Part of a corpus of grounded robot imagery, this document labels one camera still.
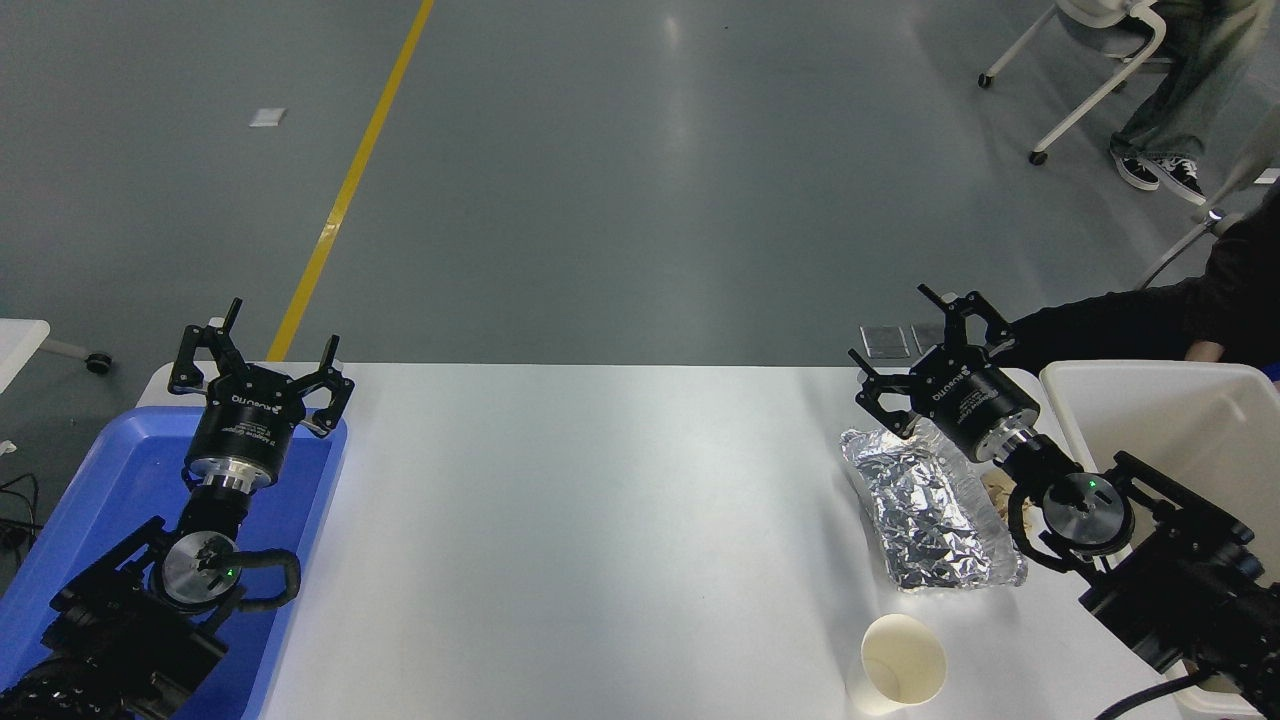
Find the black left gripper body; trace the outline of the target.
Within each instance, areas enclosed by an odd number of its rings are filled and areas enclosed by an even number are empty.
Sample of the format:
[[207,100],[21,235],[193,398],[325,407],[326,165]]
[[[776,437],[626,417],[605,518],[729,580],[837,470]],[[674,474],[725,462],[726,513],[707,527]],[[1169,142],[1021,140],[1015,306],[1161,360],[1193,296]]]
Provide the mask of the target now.
[[251,366],[247,377],[220,375],[207,388],[206,409],[186,456],[187,466],[236,460],[280,469],[305,414],[288,375]]

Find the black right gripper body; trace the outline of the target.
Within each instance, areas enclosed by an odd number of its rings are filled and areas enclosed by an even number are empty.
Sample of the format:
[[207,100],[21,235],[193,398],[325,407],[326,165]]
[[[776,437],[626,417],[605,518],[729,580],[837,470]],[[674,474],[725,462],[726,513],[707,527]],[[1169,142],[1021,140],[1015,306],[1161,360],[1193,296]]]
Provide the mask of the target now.
[[1011,438],[1030,438],[1041,415],[1037,401],[979,346],[936,346],[911,366],[911,378],[918,382],[911,410],[970,461],[1004,459]]

